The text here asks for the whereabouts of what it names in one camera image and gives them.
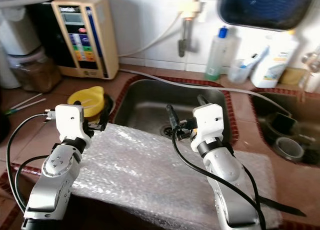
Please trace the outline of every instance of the yellow container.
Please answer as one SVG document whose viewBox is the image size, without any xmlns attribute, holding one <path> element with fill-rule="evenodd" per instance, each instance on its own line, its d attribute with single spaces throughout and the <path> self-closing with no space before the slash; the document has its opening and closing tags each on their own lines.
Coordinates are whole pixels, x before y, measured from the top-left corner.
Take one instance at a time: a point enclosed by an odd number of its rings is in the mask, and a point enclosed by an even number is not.
<svg viewBox="0 0 320 230">
<path fill-rule="evenodd" d="M 84 117 L 89 118 L 99 114 L 105 105 L 104 89 L 101 86 L 93 86 L 88 89 L 76 91 L 68 100 L 68 104 L 80 101 L 83 106 Z"/>
</svg>

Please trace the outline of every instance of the white hose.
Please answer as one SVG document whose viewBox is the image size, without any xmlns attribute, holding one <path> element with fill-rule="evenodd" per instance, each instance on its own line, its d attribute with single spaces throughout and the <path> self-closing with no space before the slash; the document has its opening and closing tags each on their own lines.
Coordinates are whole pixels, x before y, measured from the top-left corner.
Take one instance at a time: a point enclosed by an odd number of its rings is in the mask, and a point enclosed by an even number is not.
<svg viewBox="0 0 320 230">
<path fill-rule="evenodd" d="M 162 79 L 160 77 L 152 76 L 150 74 L 139 72 L 139 71 L 132 71 L 132 70 L 127 70 L 127 69 L 122 69 L 122 68 L 120 69 L 120 71 L 121 72 L 125 72 L 125 73 L 130 73 L 130 74 L 142 75 L 142 76 L 154 79 L 154 80 L 158 80 L 158 81 L 163 82 L 163 83 L 167 83 L 167 84 L 171 84 L 171 85 L 175 85 L 175 86 L 179 86 L 179 87 L 184 87 L 184 88 L 189 88 L 189 89 L 204 89 L 204 90 L 214 89 L 214 90 L 220 90 L 220 91 L 228 91 L 228 92 L 249 94 L 249 95 L 256 96 L 256 97 L 259 97 L 261 99 L 264 99 L 264 100 L 268 101 L 269 103 L 272 103 L 273 105 L 275 105 L 276 107 L 278 107 L 282 111 L 286 112 L 289 117 L 292 116 L 292 114 L 289 111 L 284 109 L 278 103 L 272 101 L 270 98 L 267 98 L 266 96 L 263 96 L 263 95 L 261 95 L 259 93 L 254 92 L 254 91 L 242 90 L 242 89 L 237 89 L 237 88 L 218 87 L 218 86 L 189 85 L 189 84 L 183 84 L 183 83 L 178 83 L 178 82 L 174 82 L 174 81 L 168 81 L 168 80 Z"/>
<path fill-rule="evenodd" d="M 39 4 L 50 0 L 6 0 L 0 1 L 0 8 L 11 8 L 31 4 Z"/>
<path fill-rule="evenodd" d="M 146 49 L 150 48 L 152 45 L 154 45 L 157 42 L 159 42 L 170 31 L 170 29 L 176 24 L 176 22 L 180 18 L 180 15 L 181 15 L 181 12 L 178 13 L 178 15 L 175 17 L 173 22 L 169 25 L 169 27 L 163 33 L 161 33 L 156 39 L 154 39 L 152 42 L 150 42 L 148 45 L 146 45 L 146 46 L 144 46 L 144 47 L 142 47 L 140 49 L 137 49 L 135 51 L 129 52 L 129 53 L 119 54 L 118 57 L 126 57 L 126 56 L 130 56 L 130 55 L 133 55 L 133 54 L 140 53 L 143 50 L 146 50 Z"/>
</svg>

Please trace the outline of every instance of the electrical wire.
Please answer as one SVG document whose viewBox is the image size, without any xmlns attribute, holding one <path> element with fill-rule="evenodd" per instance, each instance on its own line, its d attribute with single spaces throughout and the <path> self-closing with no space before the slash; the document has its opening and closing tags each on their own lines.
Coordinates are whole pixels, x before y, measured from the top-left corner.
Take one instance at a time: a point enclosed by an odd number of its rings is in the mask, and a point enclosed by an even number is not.
<svg viewBox="0 0 320 230">
<path fill-rule="evenodd" d="M 202 168 L 192 164 L 191 162 L 189 162 L 179 151 L 177 143 L 176 143 L 176 136 L 177 136 L 177 131 L 180 130 L 180 127 L 176 127 L 173 129 L 172 131 L 172 144 L 173 144 L 173 148 L 176 151 L 177 155 L 179 156 L 179 158 L 191 169 L 197 171 L 198 173 L 201 173 L 209 178 L 212 178 L 213 180 L 218 181 L 219 183 L 225 185 L 226 187 L 230 188 L 231 190 L 233 190 L 234 192 L 236 192 L 237 194 L 239 194 L 241 197 L 243 197 L 251 206 L 254 207 L 254 209 L 256 210 L 256 212 L 258 213 L 258 217 L 259 217 L 259 222 L 260 222 L 260 226 L 261 226 L 261 230 L 266 230 L 266 220 L 265 220 L 265 216 L 261 211 L 260 206 L 258 206 L 248 195 L 246 195 L 243 191 L 241 191 L 240 189 L 238 189 L 237 187 L 235 187 L 234 185 L 232 185 L 231 183 L 229 183 L 228 181 L 224 180 L 223 178 L 212 174 L 211 172 L 208 172 L 206 170 L 203 170 Z"/>
<path fill-rule="evenodd" d="M 286 110 L 285 108 L 280 106 L 275 101 L 272 101 L 270 98 L 267 98 L 266 96 L 263 96 L 263 95 L 261 95 L 261 94 L 259 94 L 257 92 L 254 92 L 254 91 L 248 91 L 248 90 L 237 89 L 237 88 L 229 88 L 229 87 L 189 85 L 189 84 L 183 84 L 183 83 L 179 83 L 179 82 L 165 80 L 165 79 L 162 79 L 160 77 L 153 76 L 153 75 L 150 75 L 150 74 L 147 74 L 147 73 L 144 73 L 144 72 L 127 70 L 127 69 L 123 69 L 123 68 L 121 68 L 120 71 L 121 72 L 125 72 L 125 73 L 130 73 L 130 74 L 142 75 L 142 76 L 145 76 L 145 77 L 148 77 L 148 78 L 151 78 L 151 79 L 154 79 L 154 80 L 166 83 L 166 84 L 175 85 L 175 86 L 178 86 L 178 87 L 184 87 L 184 88 L 190 88 L 190 89 L 204 89 L 204 90 L 214 89 L 214 90 L 220 90 L 220 91 L 228 91 L 228 92 L 249 94 L 249 95 L 256 96 L 256 97 L 259 97 L 261 99 L 264 99 L 264 100 L 268 101 L 269 103 L 272 103 L 273 105 L 275 105 L 276 107 L 278 107 L 282 111 L 286 112 L 289 117 L 292 116 L 292 114 L 288 110 Z"/>
<path fill-rule="evenodd" d="M 24 208 L 27 207 L 27 204 L 19 190 L 19 176 L 21 174 L 21 171 L 22 169 L 30 162 L 32 161 L 35 161 L 35 160 L 38 160 L 38 159 L 45 159 L 47 158 L 49 155 L 41 155 L 41 156 L 35 156 L 35 157 L 32 157 L 28 160 L 26 160 L 24 163 L 22 163 L 20 165 L 20 167 L 18 168 L 18 170 L 16 171 L 16 174 L 15 174 L 15 178 L 14 178 L 14 186 L 15 186 L 15 191 L 16 191 L 16 194 L 17 194 L 17 197 L 18 199 L 20 200 L 20 202 L 23 204 Z"/>
<path fill-rule="evenodd" d="M 28 117 L 26 120 L 24 120 L 22 123 L 20 123 L 20 125 L 13 131 L 12 135 L 9 138 L 8 141 L 8 145 L 6 148 L 6 171 L 7 171 L 7 175 L 8 175 L 8 179 L 9 179 L 9 185 L 13 194 L 13 197 L 15 199 L 15 201 L 17 202 L 19 208 L 21 209 L 21 211 L 24 213 L 26 208 L 24 207 L 23 203 L 19 200 L 17 192 L 16 192 L 16 188 L 15 188 L 15 184 L 14 184 L 14 179 L 12 176 L 12 170 L 11 170 L 11 161 L 10 161 L 10 148 L 11 148 L 11 144 L 16 136 L 16 134 L 18 133 L 18 131 L 20 130 L 20 128 L 25 125 L 28 121 L 30 121 L 31 119 L 34 119 L 36 117 L 43 117 L 46 116 L 46 113 L 39 113 L 39 114 L 35 114 L 33 116 Z"/>
<path fill-rule="evenodd" d="M 132 52 L 128 52 L 125 54 L 119 54 L 118 57 L 126 57 L 126 56 L 140 53 L 140 52 L 150 48 L 152 45 L 156 44 L 157 42 L 159 42 L 170 31 L 170 29 L 176 24 L 176 22 L 180 18 L 180 15 L 181 15 L 181 12 L 178 13 L 178 15 L 175 17 L 175 19 L 172 21 L 172 23 L 168 26 L 168 28 L 166 28 L 165 31 L 163 31 L 156 39 L 151 41 L 148 45 L 146 45 L 140 49 L 137 49 L 135 51 L 132 51 Z"/>
</svg>

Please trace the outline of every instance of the white tile wall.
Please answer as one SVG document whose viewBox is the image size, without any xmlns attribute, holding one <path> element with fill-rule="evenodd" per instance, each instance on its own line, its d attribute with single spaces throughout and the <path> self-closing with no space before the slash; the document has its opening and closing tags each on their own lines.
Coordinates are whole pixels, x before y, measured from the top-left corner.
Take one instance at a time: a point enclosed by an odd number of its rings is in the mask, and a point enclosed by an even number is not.
<svg viewBox="0 0 320 230">
<path fill-rule="evenodd" d="M 150 43 L 161 34 L 177 15 L 179 0 L 110 0 L 116 42 L 119 54 L 126 54 Z M 225 24 L 217 13 L 217 0 L 201 0 L 206 4 L 205 22 L 197 19 L 193 23 L 192 38 L 185 57 L 178 56 L 178 40 L 182 21 L 179 20 L 170 34 L 149 49 L 121 57 L 126 64 L 156 68 L 204 72 L 206 69 L 211 41 L 218 29 Z M 231 30 L 240 44 L 237 59 L 248 58 L 255 53 L 266 35 L 273 34 L 255 28 L 232 26 Z M 320 44 L 320 0 L 315 0 L 311 11 L 296 28 L 300 46 L 294 54 L 290 67 L 304 68 L 301 57 L 313 51 Z"/>
</svg>

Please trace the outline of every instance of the display screen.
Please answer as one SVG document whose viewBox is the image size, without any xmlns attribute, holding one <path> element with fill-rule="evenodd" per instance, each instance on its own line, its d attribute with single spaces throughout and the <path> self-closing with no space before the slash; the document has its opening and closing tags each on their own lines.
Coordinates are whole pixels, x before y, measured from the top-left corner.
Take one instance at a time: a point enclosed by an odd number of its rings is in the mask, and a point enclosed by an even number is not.
<svg viewBox="0 0 320 230">
<path fill-rule="evenodd" d="M 81 17 L 81 13 L 62 13 L 65 24 L 79 24 L 83 25 L 84 22 Z"/>
</svg>

